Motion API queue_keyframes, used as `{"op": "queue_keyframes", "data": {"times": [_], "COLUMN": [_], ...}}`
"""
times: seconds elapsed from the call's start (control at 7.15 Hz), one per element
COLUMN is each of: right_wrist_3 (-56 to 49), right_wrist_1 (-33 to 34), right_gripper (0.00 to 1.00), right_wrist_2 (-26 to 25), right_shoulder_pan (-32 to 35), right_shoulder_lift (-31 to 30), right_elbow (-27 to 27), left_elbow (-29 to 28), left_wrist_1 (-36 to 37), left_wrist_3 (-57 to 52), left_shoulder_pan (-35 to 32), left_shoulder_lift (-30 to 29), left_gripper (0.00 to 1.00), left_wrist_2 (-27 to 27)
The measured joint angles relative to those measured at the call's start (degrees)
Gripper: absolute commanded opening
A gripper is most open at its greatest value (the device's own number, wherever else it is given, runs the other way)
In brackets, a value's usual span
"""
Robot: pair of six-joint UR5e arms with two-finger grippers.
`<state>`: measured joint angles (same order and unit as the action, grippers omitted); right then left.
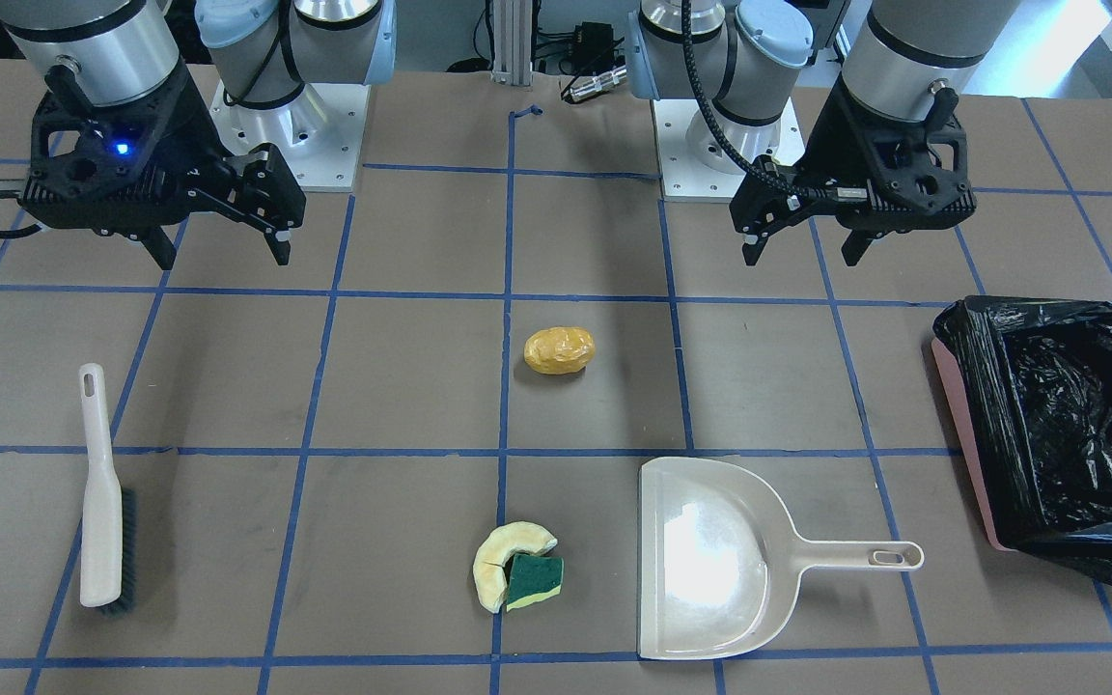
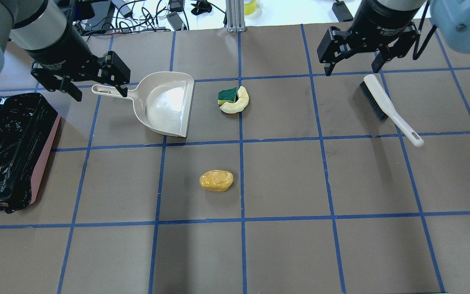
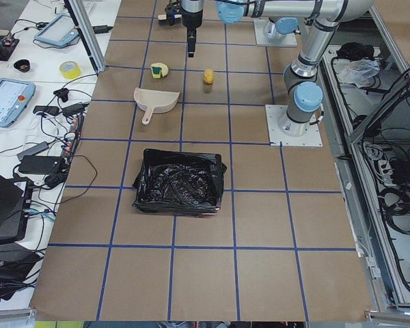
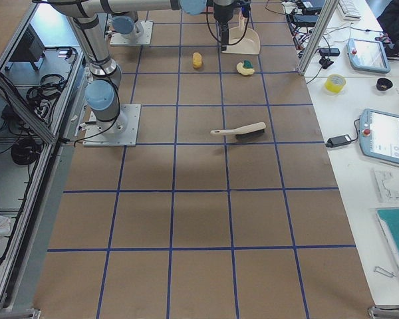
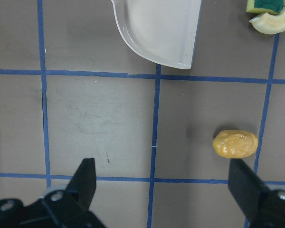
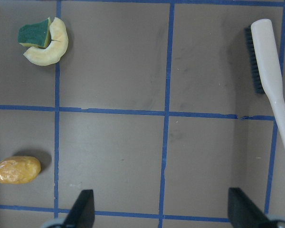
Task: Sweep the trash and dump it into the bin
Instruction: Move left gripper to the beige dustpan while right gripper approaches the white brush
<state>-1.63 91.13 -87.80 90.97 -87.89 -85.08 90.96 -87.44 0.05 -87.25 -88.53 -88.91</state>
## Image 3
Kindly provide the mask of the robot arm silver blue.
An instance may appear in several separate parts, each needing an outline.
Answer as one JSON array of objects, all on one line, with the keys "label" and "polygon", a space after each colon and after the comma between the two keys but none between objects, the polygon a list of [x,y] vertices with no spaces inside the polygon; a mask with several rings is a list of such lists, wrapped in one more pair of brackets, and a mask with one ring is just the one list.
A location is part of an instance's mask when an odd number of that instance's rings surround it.
[{"label": "robot arm silver blue", "polygon": [[295,17],[269,18],[266,33],[269,38],[274,39],[294,33],[297,27],[298,19]]},{"label": "robot arm silver blue", "polygon": [[220,19],[233,24],[244,16],[258,18],[303,17],[312,19],[308,37],[284,72],[289,105],[278,119],[279,129],[292,137],[307,133],[310,120],[323,101],[314,82],[322,56],[340,23],[367,12],[373,1],[220,1]]}]

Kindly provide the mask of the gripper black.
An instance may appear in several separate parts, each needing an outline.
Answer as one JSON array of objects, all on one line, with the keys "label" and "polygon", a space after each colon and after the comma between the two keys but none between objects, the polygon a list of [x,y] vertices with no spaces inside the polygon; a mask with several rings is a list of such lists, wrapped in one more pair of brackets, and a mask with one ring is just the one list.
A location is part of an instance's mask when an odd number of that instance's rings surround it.
[{"label": "gripper black", "polygon": [[194,57],[196,48],[196,30],[202,24],[204,1],[182,0],[180,2],[182,24],[187,30],[187,54]]}]

